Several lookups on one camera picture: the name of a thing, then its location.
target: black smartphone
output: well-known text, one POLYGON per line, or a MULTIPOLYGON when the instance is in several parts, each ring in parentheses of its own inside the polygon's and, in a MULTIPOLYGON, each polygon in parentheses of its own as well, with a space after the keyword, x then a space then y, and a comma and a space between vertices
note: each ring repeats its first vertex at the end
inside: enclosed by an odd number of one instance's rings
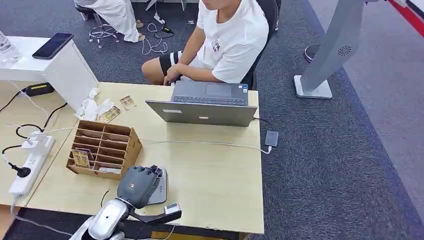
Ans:
POLYGON ((72 38, 71 33, 56 33, 32 55, 35 59, 52 59, 72 38))

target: card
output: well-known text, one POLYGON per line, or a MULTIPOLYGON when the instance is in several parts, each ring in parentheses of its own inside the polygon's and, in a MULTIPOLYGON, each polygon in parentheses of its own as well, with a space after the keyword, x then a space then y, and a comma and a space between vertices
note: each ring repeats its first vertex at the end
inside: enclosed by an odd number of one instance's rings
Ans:
POLYGON ((119 114, 121 114, 121 110, 118 107, 113 106, 111 109, 109 109, 109 111, 98 116, 97 122, 108 124, 110 123, 110 121, 116 118, 119 114))
POLYGON ((93 157, 92 151, 91 151, 90 149, 87 149, 87 148, 79 148, 79 147, 76 147, 75 149, 76 149, 76 150, 79 150, 79 151, 86 152, 86 153, 87 153, 87 155, 88 155, 88 160, 90 160, 90 161, 94 161, 94 157, 93 157))
POLYGON ((129 95, 121 98, 119 101, 127 111, 137 106, 136 102, 134 102, 134 100, 129 95))
POLYGON ((88 169, 90 168, 89 156, 87 152, 76 150, 76 149, 72 149, 71 152, 73 155, 73 160, 75 161, 75 165, 77 167, 88 168, 88 169))

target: cardboard organizer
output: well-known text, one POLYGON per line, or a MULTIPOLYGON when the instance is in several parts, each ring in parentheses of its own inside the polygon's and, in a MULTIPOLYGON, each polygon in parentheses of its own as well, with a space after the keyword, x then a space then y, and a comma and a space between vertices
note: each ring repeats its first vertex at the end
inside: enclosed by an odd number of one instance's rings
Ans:
POLYGON ((76 166, 70 152, 66 167, 76 174, 121 180, 136 164, 142 147, 134 128, 81 120, 72 149, 90 149, 93 161, 89 161, 90 168, 76 166), (120 173, 99 171, 101 167, 118 169, 120 173))

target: vent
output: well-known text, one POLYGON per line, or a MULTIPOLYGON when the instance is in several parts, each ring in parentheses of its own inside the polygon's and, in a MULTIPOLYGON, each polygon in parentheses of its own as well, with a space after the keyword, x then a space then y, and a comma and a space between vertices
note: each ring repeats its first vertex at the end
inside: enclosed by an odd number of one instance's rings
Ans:
POLYGON ((352 52, 352 47, 349 45, 342 46, 337 50, 337 55, 346 56, 352 52))

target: stool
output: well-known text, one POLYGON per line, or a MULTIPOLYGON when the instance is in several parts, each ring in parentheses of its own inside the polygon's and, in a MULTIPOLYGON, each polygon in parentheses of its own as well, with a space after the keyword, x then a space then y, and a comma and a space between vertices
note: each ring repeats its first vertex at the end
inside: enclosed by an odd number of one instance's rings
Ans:
POLYGON ((92 14, 94 16, 96 23, 98 24, 98 26, 91 29, 91 31, 88 34, 88 36, 90 37, 90 40, 89 40, 90 42, 93 42, 93 39, 97 39, 97 47, 101 49, 103 45, 100 44, 100 39, 104 39, 104 38, 112 36, 115 38, 115 43, 119 43, 119 39, 115 35, 118 32, 109 24, 103 24, 102 20, 100 20, 99 15, 93 9, 82 7, 77 4, 75 4, 75 8, 78 12, 82 14, 85 14, 85 15, 92 14))

